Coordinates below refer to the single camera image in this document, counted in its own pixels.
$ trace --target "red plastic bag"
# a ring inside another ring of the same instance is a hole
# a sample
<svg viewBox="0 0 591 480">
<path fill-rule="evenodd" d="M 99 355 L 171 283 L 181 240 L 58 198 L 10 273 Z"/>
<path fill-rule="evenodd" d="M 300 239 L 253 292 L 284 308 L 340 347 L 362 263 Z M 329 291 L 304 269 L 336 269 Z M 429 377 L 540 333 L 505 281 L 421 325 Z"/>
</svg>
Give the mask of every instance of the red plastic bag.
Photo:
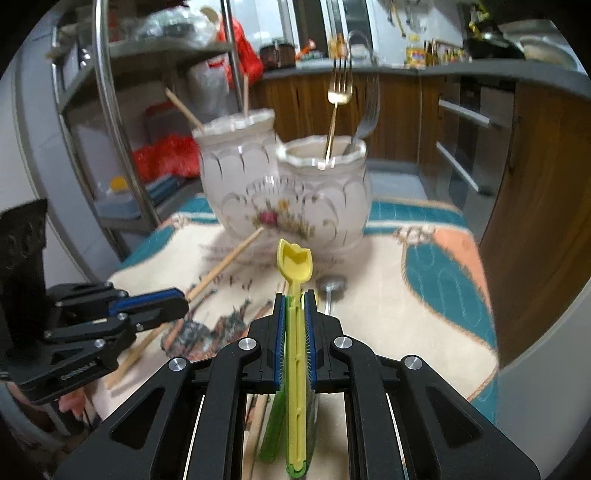
<svg viewBox="0 0 591 480">
<path fill-rule="evenodd" d="M 238 52 L 238 59 L 240 62 L 239 70 L 242 75 L 248 75 L 248 82 L 253 85 L 255 82 L 262 78 L 263 64 L 259 55 L 253 50 L 251 44 L 246 39 L 246 34 L 240 22 L 235 18 L 232 19 L 232 26 L 234 27 L 234 38 L 236 40 L 236 51 Z M 223 24 L 220 24 L 220 29 L 217 32 L 217 39 L 219 41 L 226 41 L 226 30 Z M 209 62 L 210 67 L 221 66 L 219 62 Z M 228 85 L 230 88 L 234 88 L 232 81 L 232 72 L 230 71 L 230 65 L 225 64 L 226 78 L 228 79 Z"/>
<path fill-rule="evenodd" d="M 135 166 L 144 183 L 171 173 L 180 177 L 199 176 L 199 146 L 193 137 L 173 134 L 134 152 Z"/>
</svg>

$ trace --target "drawer handle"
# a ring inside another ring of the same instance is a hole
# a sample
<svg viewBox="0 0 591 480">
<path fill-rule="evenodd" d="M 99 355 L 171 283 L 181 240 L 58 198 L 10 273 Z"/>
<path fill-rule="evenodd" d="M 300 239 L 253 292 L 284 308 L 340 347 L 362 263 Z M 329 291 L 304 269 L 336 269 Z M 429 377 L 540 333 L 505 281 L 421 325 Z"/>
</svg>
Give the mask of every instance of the drawer handle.
<svg viewBox="0 0 591 480">
<path fill-rule="evenodd" d="M 442 106 L 445 110 L 449 110 L 450 112 L 457 113 L 468 120 L 473 121 L 474 123 L 482 126 L 482 127 L 492 127 L 493 122 L 487 116 L 481 115 L 477 112 L 473 112 L 472 110 L 462 107 L 460 105 L 456 105 L 455 103 L 448 102 L 447 100 L 439 99 L 439 105 Z"/>
<path fill-rule="evenodd" d="M 453 167 L 453 169 L 460 175 L 463 181 L 465 181 L 472 190 L 474 190 L 479 195 L 490 195 L 490 190 L 482 185 L 478 185 L 475 180 L 470 176 L 470 174 L 464 170 L 464 167 L 460 165 L 460 163 L 454 158 L 454 156 L 449 153 L 446 148 L 441 145 L 439 142 L 435 144 L 439 153 L 445 158 L 449 164 Z"/>
</svg>

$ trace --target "metal screw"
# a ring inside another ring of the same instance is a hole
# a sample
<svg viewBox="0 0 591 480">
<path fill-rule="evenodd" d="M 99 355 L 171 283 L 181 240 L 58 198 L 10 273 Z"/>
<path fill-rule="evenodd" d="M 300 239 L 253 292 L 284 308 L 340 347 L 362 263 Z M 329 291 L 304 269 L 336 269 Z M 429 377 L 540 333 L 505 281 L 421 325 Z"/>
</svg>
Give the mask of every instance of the metal screw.
<svg viewBox="0 0 591 480">
<path fill-rule="evenodd" d="M 335 346 L 337 348 L 350 348 L 353 345 L 353 340 L 349 337 L 337 337 L 335 338 Z"/>
<path fill-rule="evenodd" d="M 423 366 L 423 361 L 419 357 L 411 355 L 404 359 L 404 365 L 409 370 L 418 370 Z"/>
<path fill-rule="evenodd" d="M 181 357 L 173 358 L 170 362 L 168 362 L 168 368 L 171 369 L 173 372 L 180 372 L 186 366 L 187 361 Z"/>
<path fill-rule="evenodd" d="M 256 347 L 256 340 L 254 338 L 246 337 L 238 342 L 238 348 L 240 350 L 252 350 L 254 347 Z"/>
</svg>

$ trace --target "yellow spoon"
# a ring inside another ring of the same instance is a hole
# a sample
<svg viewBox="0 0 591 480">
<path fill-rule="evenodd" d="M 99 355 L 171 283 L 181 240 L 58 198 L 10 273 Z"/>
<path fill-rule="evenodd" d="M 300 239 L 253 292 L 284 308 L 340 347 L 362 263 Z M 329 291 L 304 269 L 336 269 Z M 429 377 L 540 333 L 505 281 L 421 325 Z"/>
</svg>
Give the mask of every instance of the yellow spoon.
<svg viewBox="0 0 591 480">
<path fill-rule="evenodd" d="M 288 295 L 299 298 L 301 285 L 312 276 L 312 252 L 310 249 L 291 244 L 284 239 L 279 240 L 277 266 L 283 278 L 290 285 Z"/>
<path fill-rule="evenodd" d="M 281 239 L 277 266 L 289 283 L 285 322 L 284 380 L 287 397 L 287 472 L 298 478 L 306 472 L 306 323 L 301 307 L 301 285 L 312 276 L 308 248 Z"/>
</svg>

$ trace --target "gold fork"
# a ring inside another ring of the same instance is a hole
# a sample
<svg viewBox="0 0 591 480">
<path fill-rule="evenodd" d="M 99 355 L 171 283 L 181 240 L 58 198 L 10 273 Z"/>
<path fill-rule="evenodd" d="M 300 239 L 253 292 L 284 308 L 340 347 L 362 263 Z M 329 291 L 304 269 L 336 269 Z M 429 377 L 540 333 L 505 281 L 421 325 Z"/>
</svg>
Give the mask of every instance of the gold fork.
<svg viewBox="0 0 591 480">
<path fill-rule="evenodd" d="M 353 96 L 353 66 L 352 60 L 349 60 L 347 68 L 347 59 L 339 59 L 339 68 L 336 67 L 336 59 L 333 60 L 333 71 L 329 85 L 329 102 L 335 108 L 330 121 L 329 135 L 326 139 L 326 149 L 324 151 L 324 160 L 326 163 L 330 160 L 332 153 L 333 140 L 335 139 L 336 109 L 339 105 L 345 105 L 350 102 Z"/>
</svg>

